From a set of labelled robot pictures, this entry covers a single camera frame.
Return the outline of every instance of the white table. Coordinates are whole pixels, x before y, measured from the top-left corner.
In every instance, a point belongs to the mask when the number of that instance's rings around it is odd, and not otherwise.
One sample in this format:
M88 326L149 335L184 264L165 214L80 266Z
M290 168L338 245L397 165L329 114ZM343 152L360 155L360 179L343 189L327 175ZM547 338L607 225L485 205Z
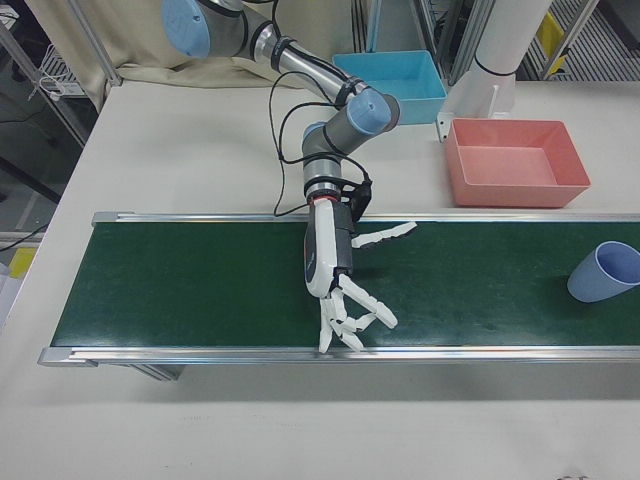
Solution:
M270 211L267 95L111 92L0 336L0 477L637 478L634 365L189 367L173 384L36 365L94 212ZM277 98L282 112L309 97ZM638 211L640 84L520 84L514 116L567 124L594 185L566 213ZM296 119L292 157L318 112ZM370 212L454 211L435 139L432 126L402 127L358 151ZM287 178L283 207L302 198L300 169Z

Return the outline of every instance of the beige curtain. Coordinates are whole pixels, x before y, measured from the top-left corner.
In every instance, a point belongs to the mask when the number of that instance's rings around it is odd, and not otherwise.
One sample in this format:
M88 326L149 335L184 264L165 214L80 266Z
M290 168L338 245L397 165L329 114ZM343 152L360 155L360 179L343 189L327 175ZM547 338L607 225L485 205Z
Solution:
M107 94L106 79L66 1L26 1L100 109ZM80 0L80 4L123 78L206 88L264 86L274 78L268 69L242 59L193 60L178 53L162 28L162 0ZM252 8L271 16L269 5ZM352 49L351 0L281 0L277 20L283 33L325 59Z

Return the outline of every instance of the blue cup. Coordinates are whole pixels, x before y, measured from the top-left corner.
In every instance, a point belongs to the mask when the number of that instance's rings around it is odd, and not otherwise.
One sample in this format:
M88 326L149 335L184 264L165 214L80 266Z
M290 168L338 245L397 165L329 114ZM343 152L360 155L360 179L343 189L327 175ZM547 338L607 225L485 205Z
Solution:
M640 285L640 253L621 242L604 242L576 267L567 288L576 300L591 303Z

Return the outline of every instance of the conveyor belt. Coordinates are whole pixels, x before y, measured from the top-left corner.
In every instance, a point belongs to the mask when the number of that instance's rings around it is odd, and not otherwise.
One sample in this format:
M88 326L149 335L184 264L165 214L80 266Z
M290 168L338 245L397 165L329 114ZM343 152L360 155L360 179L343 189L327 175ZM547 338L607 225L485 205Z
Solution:
M99 223L51 346L314 349L319 308L303 282L304 231L297 222ZM638 245L640 223L420 222L406 239L355 252L354 279L400 320L395 330L377 322L362 339L638 346L640 291L593 305L566 291L575 265L611 239Z

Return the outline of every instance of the pink bin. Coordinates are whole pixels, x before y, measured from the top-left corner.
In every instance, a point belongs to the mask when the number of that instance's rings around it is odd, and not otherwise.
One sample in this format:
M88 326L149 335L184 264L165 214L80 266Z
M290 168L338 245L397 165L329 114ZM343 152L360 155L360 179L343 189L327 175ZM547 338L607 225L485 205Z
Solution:
M456 118L445 153L460 206L559 208L591 185L558 121Z

